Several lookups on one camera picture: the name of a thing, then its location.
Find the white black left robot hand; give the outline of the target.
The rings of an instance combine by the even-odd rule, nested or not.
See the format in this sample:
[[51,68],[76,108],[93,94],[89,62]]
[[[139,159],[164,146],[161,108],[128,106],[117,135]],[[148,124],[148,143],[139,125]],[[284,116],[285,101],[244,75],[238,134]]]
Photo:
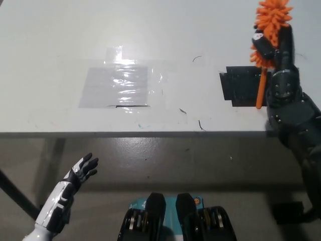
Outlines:
[[59,181],[43,205],[35,224],[53,234],[60,233],[69,223],[74,195],[90,176],[97,173],[98,158],[89,153],[81,158]]

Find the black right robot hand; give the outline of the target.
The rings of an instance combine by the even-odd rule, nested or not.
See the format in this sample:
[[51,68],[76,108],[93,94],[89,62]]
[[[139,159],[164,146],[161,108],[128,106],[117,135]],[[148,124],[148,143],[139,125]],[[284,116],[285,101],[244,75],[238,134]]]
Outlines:
[[280,28],[275,47],[272,41],[268,40],[264,35],[263,31],[255,27],[252,44],[254,52],[251,56],[251,61],[255,62],[257,67],[265,67],[274,71],[284,69],[295,70],[295,48],[291,25]]

